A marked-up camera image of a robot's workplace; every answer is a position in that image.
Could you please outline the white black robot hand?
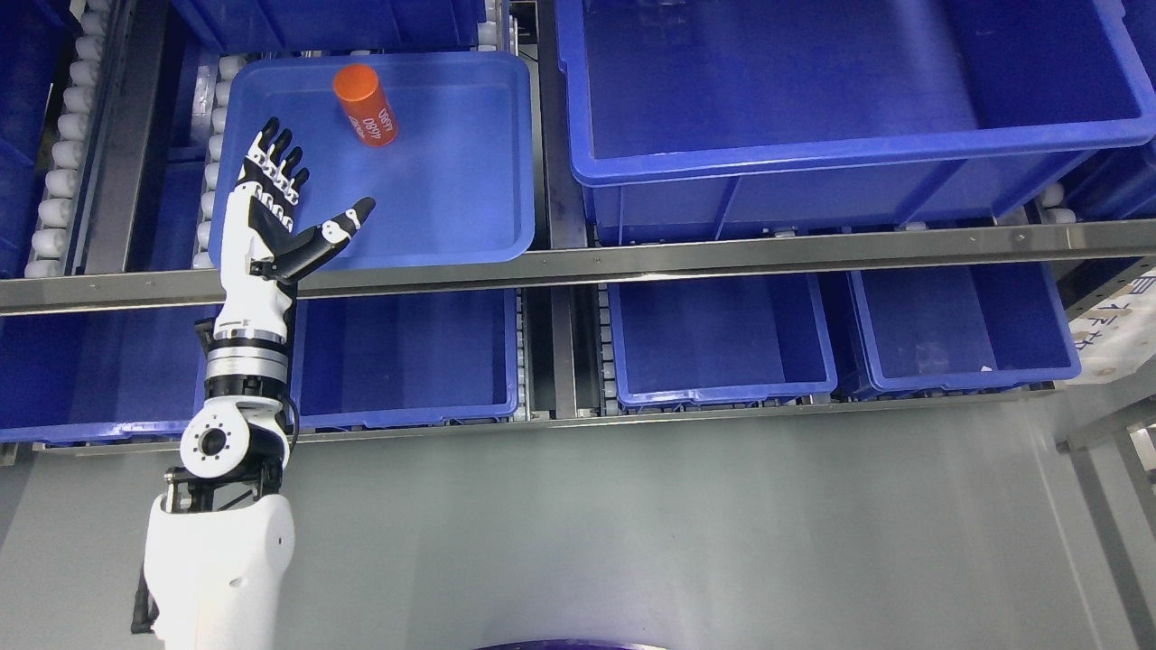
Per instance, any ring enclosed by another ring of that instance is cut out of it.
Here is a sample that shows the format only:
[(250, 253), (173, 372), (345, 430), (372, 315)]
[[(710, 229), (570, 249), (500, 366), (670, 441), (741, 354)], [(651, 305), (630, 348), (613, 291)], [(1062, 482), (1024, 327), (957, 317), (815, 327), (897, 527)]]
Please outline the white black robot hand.
[(377, 206), (376, 199), (363, 197), (320, 226), (294, 232), (294, 214), (310, 176), (303, 156), (292, 145), (292, 131), (281, 127), (275, 116), (244, 152), (220, 232), (218, 279), (227, 300), (215, 318), (213, 340), (286, 344), (286, 316), (297, 285), (350, 246)]

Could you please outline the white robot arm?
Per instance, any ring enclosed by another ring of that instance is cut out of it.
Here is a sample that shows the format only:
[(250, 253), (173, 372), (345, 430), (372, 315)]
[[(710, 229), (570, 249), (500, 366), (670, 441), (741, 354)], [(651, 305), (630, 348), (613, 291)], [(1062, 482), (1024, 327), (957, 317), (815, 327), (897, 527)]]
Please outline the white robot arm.
[(272, 649), (294, 555), (292, 326), (200, 320), (203, 400), (149, 510), (129, 629), (166, 649)]

